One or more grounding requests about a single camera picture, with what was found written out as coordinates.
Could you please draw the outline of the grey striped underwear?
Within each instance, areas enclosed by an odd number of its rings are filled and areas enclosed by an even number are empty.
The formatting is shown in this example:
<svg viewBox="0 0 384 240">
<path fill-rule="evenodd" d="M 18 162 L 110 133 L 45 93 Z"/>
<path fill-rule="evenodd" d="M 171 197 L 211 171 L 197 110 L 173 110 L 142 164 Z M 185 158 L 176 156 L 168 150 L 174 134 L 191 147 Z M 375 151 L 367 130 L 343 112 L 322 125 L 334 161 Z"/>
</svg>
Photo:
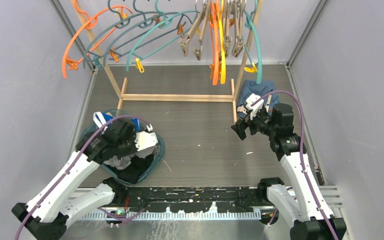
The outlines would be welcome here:
<svg viewBox="0 0 384 240">
<path fill-rule="evenodd" d="M 103 163 L 107 166 L 116 168 L 117 170 L 124 170 L 132 164 L 133 160 L 145 160 L 146 157 L 152 155 L 157 147 L 149 147 L 141 150 L 137 153 L 127 155 L 124 157 L 113 156 L 111 159 L 104 161 Z"/>
</svg>

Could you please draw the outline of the blue underwear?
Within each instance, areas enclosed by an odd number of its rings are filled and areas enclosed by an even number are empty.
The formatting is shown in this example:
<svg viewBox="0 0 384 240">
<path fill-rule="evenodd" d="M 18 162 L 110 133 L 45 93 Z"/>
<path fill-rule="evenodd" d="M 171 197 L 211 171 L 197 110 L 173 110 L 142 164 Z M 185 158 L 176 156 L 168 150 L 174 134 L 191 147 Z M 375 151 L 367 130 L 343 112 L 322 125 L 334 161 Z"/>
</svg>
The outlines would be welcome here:
<svg viewBox="0 0 384 240">
<path fill-rule="evenodd" d="M 95 123 L 95 125 L 98 128 L 102 127 L 105 123 L 107 123 L 109 120 L 111 120 L 113 118 L 114 118 L 114 116 L 110 113 L 98 111 L 98 112 L 95 112 L 93 114 L 93 122 Z M 139 132 L 141 129 L 140 128 L 140 121 L 137 118 L 131 118 L 130 121 L 134 123 L 135 131 Z"/>
</svg>

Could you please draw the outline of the slate blue clip hanger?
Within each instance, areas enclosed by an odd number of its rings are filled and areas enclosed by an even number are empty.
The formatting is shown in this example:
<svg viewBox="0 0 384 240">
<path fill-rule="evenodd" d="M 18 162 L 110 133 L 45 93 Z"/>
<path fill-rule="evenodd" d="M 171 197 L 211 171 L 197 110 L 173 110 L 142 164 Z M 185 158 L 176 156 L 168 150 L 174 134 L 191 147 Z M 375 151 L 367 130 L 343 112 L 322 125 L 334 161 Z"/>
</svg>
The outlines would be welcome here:
<svg viewBox="0 0 384 240">
<path fill-rule="evenodd" d="M 133 18 L 140 17 L 140 16 L 145 17 L 146 13 L 137 8 L 136 0 L 131 0 L 130 3 L 132 7 L 127 7 L 125 5 L 111 6 L 111 2 L 108 0 L 107 7 L 105 9 L 91 16 L 87 11 L 81 9 L 80 4 L 77 3 L 76 0 L 73 1 L 73 8 L 77 11 L 78 14 L 83 15 L 84 28 L 79 29 L 77 31 L 78 33 L 85 30 L 85 31 L 89 31 L 92 34 L 93 29 L 98 24 L 99 16 L 106 12 L 111 12 L 121 17 L 114 26 L 108 27 L 108 29 L 101 32 L 98 36 L 93 36 L 91 38 L 90 44 L 83 51 L 83 56 L 78 62 L 79 64 L 82 64 L 82 66 L 85 67 L 86 63 L 90 62 L 99 68 L 103 68 L 106 65 L 107 58 L 117 63 L 119 62 L 120 58 L 122 58 L 125 55 L 124 53 L 121 54 L 117 52 L 119 48 L 131 43 L 132 41 L 148 33 L 150 26 L 147 25 L 145 22 L 139 22 L 137 25 L 133 25 L 131 23 L 131 20 Z M 100 45 L 103 42 L 105 42 L 107 38 L 110 37 L 114 32 L 119 31 L 120 33 L 119 36 L 122 37 L 130 33 L 136 28 L 142 29 L 142 32 L 126 40 L 124 43 L 122 43 L 119 46 L 114 47 L 114 44 L 111 43 L 108 45 L 108 49 L 105 51 L 105 53 L 98 53 Z"/>
</svg>

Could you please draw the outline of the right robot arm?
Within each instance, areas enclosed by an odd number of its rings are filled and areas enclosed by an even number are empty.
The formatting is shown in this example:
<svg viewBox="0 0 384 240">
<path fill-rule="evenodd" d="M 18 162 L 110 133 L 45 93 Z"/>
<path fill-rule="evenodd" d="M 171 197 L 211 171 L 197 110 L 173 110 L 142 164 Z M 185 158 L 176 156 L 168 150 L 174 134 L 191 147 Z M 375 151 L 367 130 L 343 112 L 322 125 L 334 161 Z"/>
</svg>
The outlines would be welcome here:
<svg viewBox="0 0 384 240">
<path fill-rule="evenodd" d="M 248 103 L 245 117 L 232 129 L 241 140 L 261 133 L 269 138 L 270 149 L 286 171 L 295 195 L 280 178 L 263 178 L 258 184 L 257 198 L 263 205 L 274 204 L 289 226 L 292 240 L 341 240 L 347 231 L 342 217 L 336 217 L 325 201 L 310 170 L 308 155 L 301 137 L 294 132 L 293 108 L 277 103 L 268 113 L 263 104 Z"/>
</svg>

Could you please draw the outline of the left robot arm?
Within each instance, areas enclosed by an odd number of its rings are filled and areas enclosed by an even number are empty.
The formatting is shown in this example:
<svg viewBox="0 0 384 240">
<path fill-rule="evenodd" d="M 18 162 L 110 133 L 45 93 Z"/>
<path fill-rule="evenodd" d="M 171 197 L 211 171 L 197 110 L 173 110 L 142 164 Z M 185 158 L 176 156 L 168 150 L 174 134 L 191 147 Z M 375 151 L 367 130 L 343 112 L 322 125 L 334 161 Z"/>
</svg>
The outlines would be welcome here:
<svg viewBox="0 0 384 240">
<path fill-rule="evenodd" d="M 27 229 L 37 240 L 59 240 L 72 223 L 87 213 L 108 204 L 121 206 L 127 198 L 126 188 L 113 177 L 73 201 L 69 197 L 105 161 L 135 154 L 154 146 L 155 140 L 154 133 L 137 131 L 136 125 L 123 116 L 84 135 L 50 183 L 27 203 L 14 205 L 11 211 L 21 222 L 15 238 Z"/>
</svg>

